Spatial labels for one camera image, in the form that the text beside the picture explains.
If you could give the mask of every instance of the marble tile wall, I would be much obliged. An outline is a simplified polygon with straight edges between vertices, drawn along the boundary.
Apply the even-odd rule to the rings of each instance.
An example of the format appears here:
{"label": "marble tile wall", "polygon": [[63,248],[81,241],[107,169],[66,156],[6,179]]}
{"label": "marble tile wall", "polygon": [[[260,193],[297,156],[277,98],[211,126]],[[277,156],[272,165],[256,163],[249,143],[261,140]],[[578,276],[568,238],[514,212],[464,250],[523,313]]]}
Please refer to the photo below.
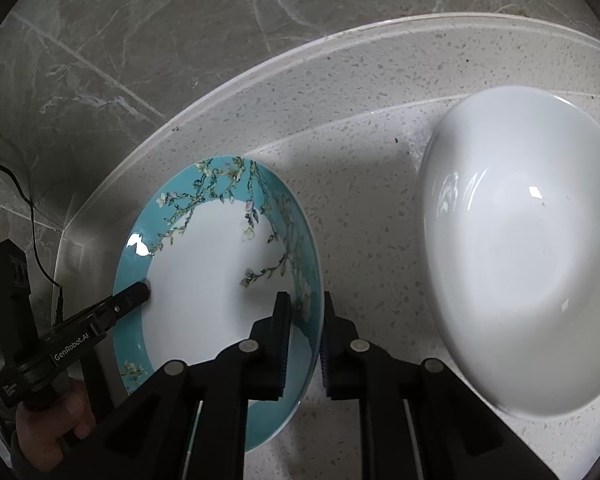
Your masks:
{"label": "marble tile wall", "polygon": [[[158,126],[244,70],[346,28],[462,10],[600,38],[583,0],[20,0],[0,28],[0,160],[61,228]],[[27,215],[1,176],[0,204]]]}
{"label": "marble tile wall", "polygon": [[[0,207],[0,242],[10,238],[27,255],[31,306],[40,335],[52,324],[52,286],[38,269],[33,253],[31,224],[29,219]],[[36,243],[40,261],[46,272],[53,275],[60,243],[60,232],[36,224]]]}

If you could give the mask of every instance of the plate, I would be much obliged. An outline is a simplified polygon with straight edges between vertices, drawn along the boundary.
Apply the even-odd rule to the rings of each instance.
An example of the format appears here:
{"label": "plate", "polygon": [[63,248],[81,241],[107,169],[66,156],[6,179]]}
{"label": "plate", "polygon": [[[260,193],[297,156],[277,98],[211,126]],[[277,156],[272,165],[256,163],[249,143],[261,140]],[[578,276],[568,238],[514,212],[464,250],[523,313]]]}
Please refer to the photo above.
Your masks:
{"label": "plate", "polygon": [[276,293],[292,298],[286,385],[277,402],[251,402],[246,450],[293,415],[319,352],[320,259],[298,200],[270,170],[240,156],[189,166],[141,212],[120,257],[114,293],[147,280],[151,298],[120,320],[114,348],[128,392],[171,359],[196,364],[248,338]]}
{"label": "plate", "polygon": [[533,88],[474,94],[419,175],[428,296],[454,360],[524,418],[600,394],[600,126]]}

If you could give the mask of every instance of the white bowl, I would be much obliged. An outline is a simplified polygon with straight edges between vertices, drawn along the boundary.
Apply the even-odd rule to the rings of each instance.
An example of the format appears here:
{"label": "white bowl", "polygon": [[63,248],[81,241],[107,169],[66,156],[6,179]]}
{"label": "white bowl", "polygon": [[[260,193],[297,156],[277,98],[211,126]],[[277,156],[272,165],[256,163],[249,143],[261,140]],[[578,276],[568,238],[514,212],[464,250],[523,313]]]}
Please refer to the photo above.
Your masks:
{"label": "white bowl", "polygon": [[524,87],[441,121],[419,176],[430,304],[472,385],[552,418],[600,394],[600,126]]}

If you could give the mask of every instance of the screw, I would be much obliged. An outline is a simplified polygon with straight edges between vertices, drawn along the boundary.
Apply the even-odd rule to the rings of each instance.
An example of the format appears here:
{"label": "screw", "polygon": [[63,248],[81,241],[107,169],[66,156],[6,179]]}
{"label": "screw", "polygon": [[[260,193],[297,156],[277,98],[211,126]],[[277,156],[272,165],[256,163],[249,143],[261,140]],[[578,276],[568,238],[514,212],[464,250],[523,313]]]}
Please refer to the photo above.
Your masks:
{"label": "screw", "polygon": [[354,339],[349,346],[354,352],[366,352],[371,348],[369,342],[364,339]]}
{"label": "screw", "polygon": [[439,359],[427,359],[424,361],[424,369],[432,374],[437,374],[445,369],[445,365]]}
{"label": "screw", "polygon": [[182,361],[169,361],[164,365],[164,373],[167,375],[179,375],[184,371],[184,363]]}
{"label": "screw", "polygon": [[255,339],[244,339],[240,341],[238,348],[245,354],[255,352],[258,349],[258,342]]}

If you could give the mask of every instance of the human hand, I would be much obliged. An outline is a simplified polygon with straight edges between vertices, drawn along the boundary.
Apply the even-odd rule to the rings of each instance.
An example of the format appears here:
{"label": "human hand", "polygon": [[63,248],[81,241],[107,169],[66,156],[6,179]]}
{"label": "human hand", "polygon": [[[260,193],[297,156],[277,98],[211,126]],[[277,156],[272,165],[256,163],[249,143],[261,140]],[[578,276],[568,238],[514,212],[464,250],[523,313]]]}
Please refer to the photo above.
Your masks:
{"label": "human hand", "polygon": [[62,461],[58,439],[67,431],[74,430],[75,436],[85,438],[96,426],[86,385],[73,379],[70,383],[71,391],[47,410],[34,412],[22,402],[16,410],[20,450],[39,471],[50,471]]}

